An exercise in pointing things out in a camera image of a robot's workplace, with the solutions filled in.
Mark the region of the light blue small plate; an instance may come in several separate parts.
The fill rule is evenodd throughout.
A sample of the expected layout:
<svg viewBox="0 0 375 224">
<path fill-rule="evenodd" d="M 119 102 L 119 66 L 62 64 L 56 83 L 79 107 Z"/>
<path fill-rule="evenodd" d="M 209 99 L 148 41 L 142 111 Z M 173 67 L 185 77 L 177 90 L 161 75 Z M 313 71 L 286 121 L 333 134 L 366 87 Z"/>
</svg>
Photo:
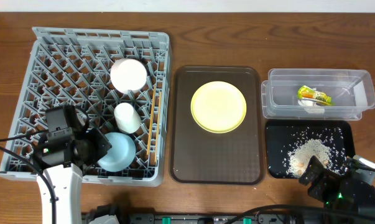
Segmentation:
<svg viewBox="0 0 375 224">
<path fill-rule="evenodd" d="M 123 133 L 105 134 L 111 148 L 107 155 L 98 161 L 98 165 L 108 172 L 119 172 L 129 167 L 136 154 L 136 146 L 131 137 Z"/>
</svg>

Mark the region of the white cup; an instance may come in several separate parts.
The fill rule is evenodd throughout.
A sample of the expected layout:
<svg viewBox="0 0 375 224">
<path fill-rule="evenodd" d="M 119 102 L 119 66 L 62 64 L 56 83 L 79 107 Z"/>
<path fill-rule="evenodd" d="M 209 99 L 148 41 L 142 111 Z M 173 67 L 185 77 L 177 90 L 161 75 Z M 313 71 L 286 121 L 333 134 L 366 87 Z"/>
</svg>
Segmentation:
<svg viewBox="0 0 375 224">
<path fill-rule="evenodd" d="M 129 103 L 120 103 L 114 109 L 118 129 L 124 133 L 135 133 L 141 127 L 141 118 Z"/>
</svg>

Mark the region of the pile of rice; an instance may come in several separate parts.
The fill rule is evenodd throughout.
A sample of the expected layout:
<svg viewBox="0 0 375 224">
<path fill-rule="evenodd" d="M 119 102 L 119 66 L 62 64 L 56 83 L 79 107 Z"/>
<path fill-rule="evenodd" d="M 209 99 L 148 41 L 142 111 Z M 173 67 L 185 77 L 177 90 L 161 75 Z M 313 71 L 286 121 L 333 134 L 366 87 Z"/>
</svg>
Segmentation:
<svg viewBox="0 0 375 224">
<path fill-rule="evenodd" d="M 342 163 L 346 160 L 346 149 L 341 128 L 292 128 L 292 140 L 283 143 L 281 152 L 287 155 L 282 160 L 286 177 L 299 178 L 314 156 L 322 166 L 336 174 L 344 174 Z"/>
</svg>

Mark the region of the white bowl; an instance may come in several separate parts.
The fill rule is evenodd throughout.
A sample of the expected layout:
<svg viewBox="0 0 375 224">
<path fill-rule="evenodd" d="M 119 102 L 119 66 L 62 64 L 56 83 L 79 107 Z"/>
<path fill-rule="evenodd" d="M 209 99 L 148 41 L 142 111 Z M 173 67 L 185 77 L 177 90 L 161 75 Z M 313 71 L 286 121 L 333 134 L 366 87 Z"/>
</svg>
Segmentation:
<svg viewBox="0 0 375 224">
<path fill-rule="evenodd" d="M 127 94 L 129 90 L 137 93 L 147 83 L 147 70 L 140 61 L 123 58 L 113 63 L 110 79 L 117 91 L 123 94 Z"/>
</svg>

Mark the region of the white tissue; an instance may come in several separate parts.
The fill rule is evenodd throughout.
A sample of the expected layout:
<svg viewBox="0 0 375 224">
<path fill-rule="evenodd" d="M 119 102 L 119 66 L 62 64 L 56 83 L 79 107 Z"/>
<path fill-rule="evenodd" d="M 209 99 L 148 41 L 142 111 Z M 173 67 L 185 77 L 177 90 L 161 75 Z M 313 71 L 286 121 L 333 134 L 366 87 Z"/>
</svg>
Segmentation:
<svg viewBox="0 0 375 224">
<path fill-rule="evenodd" d="M 322 105 L 318 105 L 311 100 L 298 100 L 298 104 L 303 106 L 304 110 L 309 114 L 323 114 L 325 112 Z"/>
</svg>

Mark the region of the green orange snack wrapper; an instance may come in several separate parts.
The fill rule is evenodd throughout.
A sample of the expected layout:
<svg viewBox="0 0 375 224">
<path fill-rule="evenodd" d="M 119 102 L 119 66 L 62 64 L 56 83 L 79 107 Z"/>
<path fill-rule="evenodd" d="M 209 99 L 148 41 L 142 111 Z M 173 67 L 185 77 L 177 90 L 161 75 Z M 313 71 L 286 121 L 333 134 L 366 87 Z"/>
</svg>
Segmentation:
<svg viewBox="0 0 375 224">
<path fill-rule="evenodd" d="M 313 100 L 314 102 L 331 106 L 332 98 L 322 91 L 314 90 L 309 86 L 303 85 L 297 91 L 297 97 L 301 100 Z"/>
</svg>

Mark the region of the yellow plate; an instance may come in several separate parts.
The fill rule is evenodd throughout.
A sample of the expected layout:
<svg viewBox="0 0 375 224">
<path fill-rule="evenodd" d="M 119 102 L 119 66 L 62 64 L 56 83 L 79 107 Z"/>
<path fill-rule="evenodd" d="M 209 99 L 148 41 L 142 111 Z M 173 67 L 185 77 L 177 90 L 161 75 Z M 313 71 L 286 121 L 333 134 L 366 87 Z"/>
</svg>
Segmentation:
<svg viewBox="0 0 375 224">
<path fill-rule="evenodd" d="M 205 131 L 223 134 L 236 129 L 245 119 L 248 104 L 242 92 L 228 82 L 213 81 L 199 87 L 192 96 L 190 111 Z"/>
</svg>

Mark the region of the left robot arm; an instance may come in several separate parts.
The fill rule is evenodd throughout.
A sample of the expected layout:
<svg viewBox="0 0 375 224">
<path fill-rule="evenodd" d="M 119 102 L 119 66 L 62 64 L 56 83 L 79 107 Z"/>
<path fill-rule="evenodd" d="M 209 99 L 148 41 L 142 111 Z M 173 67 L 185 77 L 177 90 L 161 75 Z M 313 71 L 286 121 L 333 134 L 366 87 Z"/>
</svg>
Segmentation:
<svg viewBox="0 0 375 224">
<path fill-rule="evenodd" d="M 47 130 L 34 148 L 39 173 L 43 223 L 81 223 L 81 185 L 86 169 L 107 155 L 107 137 L 82 123 L 76 106 L 65 105 L 45 112 Z"/>
</svg>

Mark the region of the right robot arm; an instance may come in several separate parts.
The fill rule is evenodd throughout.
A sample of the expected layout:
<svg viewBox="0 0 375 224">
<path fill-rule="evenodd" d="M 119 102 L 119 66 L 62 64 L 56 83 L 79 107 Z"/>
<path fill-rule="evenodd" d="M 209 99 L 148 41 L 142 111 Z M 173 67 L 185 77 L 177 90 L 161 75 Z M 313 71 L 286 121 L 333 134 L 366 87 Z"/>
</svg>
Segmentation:
<svg viewBox="0 0 375 224">
<path fill-rule="evenodd" d="M 344 175 L 336 174 L 312 156 L 299 183 L 325 208 L 375 217 L 375 163 L 355 155 L 346 159 Z"/>
</svg>

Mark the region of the black waste tray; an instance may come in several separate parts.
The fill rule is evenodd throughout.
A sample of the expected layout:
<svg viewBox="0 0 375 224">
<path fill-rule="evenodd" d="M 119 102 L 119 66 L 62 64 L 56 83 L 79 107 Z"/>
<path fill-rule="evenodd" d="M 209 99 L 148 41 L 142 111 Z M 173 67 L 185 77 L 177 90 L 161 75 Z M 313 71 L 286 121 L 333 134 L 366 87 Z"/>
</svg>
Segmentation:
<svg viewBox="0 0 375 224">
<path fill-rule="evenodd" d="M 286 157 L 285 152 L 281 152 L 283 143 L 289 143 L 292 138 L 292 128 L 310 127 L 310 128 L 341 128 L 344 137 L 344 147 L 346 149 L 346 159 L 355 155 L 353 134 L 351 126 L 346 121 L 321 121 L 321 120 L 268 120 L 265 128 L 267 166 L 271 176 L 276 179 L 298 179 L 286 177 L 283 171 L 286 169 L 282 166 L 282 160 Z"/>
</svg>

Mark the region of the grey plastic dish rack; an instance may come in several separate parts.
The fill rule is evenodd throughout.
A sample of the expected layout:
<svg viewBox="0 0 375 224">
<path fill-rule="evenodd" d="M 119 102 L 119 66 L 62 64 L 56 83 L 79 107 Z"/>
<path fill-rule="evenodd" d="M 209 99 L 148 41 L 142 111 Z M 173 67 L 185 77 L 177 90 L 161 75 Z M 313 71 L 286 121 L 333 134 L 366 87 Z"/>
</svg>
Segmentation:
<svg viewBox="0 0 375 224">
<path fill-rule="evenodd" d="M 170 38 L 164 32 L 66 29 L 35 27 L 36 35 L 0 165 L 0 177 L 34 181 L 35 174 L 17 158 L 32 155 L 42 131 L 47 128 L 46 110 L 63 105 L 79 106 L 80 118 L 104 133 L 117 130 L 114 109 L 129 103 L 141 117 L 141 127 L 131 134 L 136 145 L 132 164 L 119 172 L 100 166 L 87 170 L 83 181 L 90 184 L 156 187 L 164 179 L 167 137 L 167 107 L 171 82 Z M 123 94 L 110 80 L 116 60 L 136 59 L 147 70 L 147 83 L 137 93 Z M 150 154 L 147 156 L 150 109 L 156 85 Z M 157 163 L 154 162 L 159 92 L 162 92 Z"/>
</svg>

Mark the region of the clear plastic bin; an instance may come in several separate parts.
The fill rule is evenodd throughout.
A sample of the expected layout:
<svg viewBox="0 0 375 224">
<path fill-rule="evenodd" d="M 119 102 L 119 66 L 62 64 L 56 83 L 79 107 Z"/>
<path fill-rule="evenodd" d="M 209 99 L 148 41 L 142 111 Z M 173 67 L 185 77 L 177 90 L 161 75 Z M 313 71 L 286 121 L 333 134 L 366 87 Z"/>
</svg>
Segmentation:
<svg viewBox="0 0 375 224">
<path fill-rule="evenodd" d="M 309 114 L 298 104 L 303 85 L 332 98 L 323 114 Z M 366 70 L 325 68 L 274 68 L 262 82 L 262 113 L 268 119 L 359 120 L 375 108 L 375 91 Z"/>
</svg>

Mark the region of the brown serving tray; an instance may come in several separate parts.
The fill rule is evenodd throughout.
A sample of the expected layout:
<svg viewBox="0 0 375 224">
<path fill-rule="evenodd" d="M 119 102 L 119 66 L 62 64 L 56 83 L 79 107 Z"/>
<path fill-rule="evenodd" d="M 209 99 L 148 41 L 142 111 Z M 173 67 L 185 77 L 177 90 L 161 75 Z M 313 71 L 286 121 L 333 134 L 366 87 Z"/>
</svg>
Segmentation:
<svg viewBox="0 0 375 224">
<path fill-rule="evenodd" d="M 202 85 L 228 82 L 247 103 L 247 114 L 234 130 L 216 134 L 194 121 L 190 103 Z M 261 80 L 250 67 L 180 67 L 175 74 L 170 175 L 180 183 L 256 185 L 264 177 Z"/>
</svg>

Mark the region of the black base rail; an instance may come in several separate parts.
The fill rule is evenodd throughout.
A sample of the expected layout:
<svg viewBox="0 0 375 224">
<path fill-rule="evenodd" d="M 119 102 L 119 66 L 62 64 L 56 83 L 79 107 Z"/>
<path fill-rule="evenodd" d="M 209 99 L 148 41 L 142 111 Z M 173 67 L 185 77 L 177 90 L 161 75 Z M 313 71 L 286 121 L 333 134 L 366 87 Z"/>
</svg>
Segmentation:
<svg viewBox="0 0 375 224">
<path fill-rule="evenodd" d="M 233 219 L 233 215 L 223 214 L 169 214 L 169 213 L 125 213 L 115 204 L 102 205 L 84 213 L 82 224 L 125 223 L 125 224 L 222 224 Z M 298 216 L 288 213 L 261 212 L 247 215 L 235 221 L 239 224 L 297 224 Z"/>
</svg>

